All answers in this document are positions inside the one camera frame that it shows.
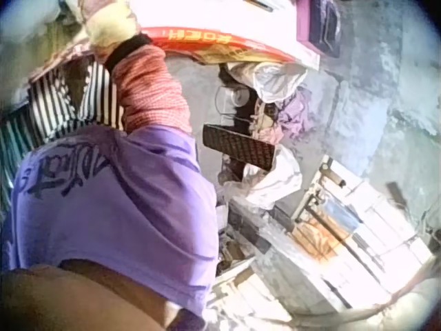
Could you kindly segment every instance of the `black wristband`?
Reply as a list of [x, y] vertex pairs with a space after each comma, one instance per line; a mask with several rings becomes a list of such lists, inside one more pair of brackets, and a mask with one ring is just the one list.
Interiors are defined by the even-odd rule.
[[119, 61], [126, 58], [127, 55], [133, 53], [135, 50], [151, 43], [152, 40], [146, 34], [142, 33], [123, 41], [107, 58], [107, 61], [104, 63], [105, 68], [112, 74], [113, 69]]

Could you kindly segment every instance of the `concrete wall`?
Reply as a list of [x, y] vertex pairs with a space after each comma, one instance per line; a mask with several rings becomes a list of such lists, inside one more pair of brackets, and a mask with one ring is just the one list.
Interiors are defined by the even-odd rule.
[[[338, 4], [342, 55], [305, 80], [316, 126], [284, 143], [304, 189], [327, 153], [385, 194], [396, 181], [417, 223], [440, 190], [440, 38], [412, 1]], [[278, 206], [291, 214], [303, 194]]]

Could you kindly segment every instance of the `hand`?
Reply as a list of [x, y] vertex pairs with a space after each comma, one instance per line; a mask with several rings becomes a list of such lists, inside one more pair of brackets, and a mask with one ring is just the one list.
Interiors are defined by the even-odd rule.
[[112, 3], [125, 3], [124, 0], [79, 0], [79, 7], [84, 22], [88, 21], [96, 12]]

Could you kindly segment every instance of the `white cloth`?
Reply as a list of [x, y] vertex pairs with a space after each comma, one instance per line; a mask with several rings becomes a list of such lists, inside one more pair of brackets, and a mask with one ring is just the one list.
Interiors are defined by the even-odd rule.
[[277, 200], [301, 188], [302, 173], [292, 152], [278, 144], [269, 172], [247, 164], [241, 183], [224, 184], [226, 201], [235, 199], [243, 205], [271, 210]]

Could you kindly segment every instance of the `dark graphic print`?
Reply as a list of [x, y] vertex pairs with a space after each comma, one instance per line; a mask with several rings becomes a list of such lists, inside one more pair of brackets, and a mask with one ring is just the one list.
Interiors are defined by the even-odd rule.
[[61, 196], [66, 197], [76, 186], [82, 187], [85, 181], [110, 166], [109, 159], [91, 143], [61, 143], [56, 149], [57, 154], [43, 157], [23, 171], [20, 193], [42, 199], [44, 190], [59, 188]]

